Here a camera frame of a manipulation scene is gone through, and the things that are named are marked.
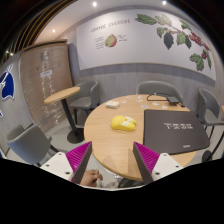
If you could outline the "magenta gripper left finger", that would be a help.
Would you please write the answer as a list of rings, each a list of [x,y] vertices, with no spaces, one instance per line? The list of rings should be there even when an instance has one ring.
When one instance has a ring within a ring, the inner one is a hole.
[[[69,151],[66,154],[67,160],[73,170],[74,173],[73,180],[76,184],[79,184],[82,180],[91,153],[92,153],[92,142],[89,141]]]

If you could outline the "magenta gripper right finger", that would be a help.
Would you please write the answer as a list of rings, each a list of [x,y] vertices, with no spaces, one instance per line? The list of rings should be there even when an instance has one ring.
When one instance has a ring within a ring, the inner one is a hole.
[[[133,153],[143,182],[152,183],[152,172],[160,155],[138,142],[133,143]]]

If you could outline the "person's bare hand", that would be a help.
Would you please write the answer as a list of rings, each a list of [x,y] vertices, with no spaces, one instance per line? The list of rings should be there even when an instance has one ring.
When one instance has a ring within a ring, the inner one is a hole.
[[[80,184],[82,186],[96,187],[98,179],[103,180],[103,176],[98,170],[88,170],[84,173]]]

